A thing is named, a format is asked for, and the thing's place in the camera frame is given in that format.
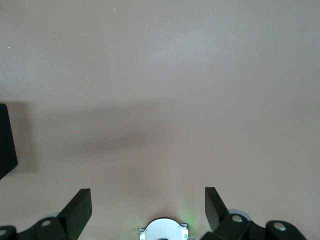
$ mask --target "gray surface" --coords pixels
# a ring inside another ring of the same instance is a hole
[[[91,188],[81,240],[209,225],[204,188],[320,239],[320,1],[0,1],[19,231]]]

